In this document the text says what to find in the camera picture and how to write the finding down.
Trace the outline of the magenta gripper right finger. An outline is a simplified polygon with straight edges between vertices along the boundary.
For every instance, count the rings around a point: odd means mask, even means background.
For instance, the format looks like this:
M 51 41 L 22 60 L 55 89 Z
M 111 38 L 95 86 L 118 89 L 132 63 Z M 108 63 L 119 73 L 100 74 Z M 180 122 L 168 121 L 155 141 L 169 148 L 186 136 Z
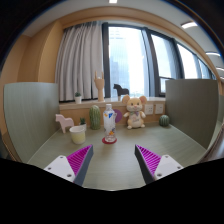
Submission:
M 135 145 L 135 156 L 146 184 L 150 184 L 183 168 L 171 156 L 160 156 L 140 145 Z

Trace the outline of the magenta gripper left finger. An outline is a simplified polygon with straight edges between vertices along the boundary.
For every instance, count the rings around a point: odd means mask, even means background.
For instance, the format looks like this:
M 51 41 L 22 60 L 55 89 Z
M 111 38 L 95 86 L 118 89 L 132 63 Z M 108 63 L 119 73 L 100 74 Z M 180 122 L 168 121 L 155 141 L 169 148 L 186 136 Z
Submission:
M 44 170 L 82 186 L 92 156 L 93 145 L 88 145 L 69 156 L 58 156 Z

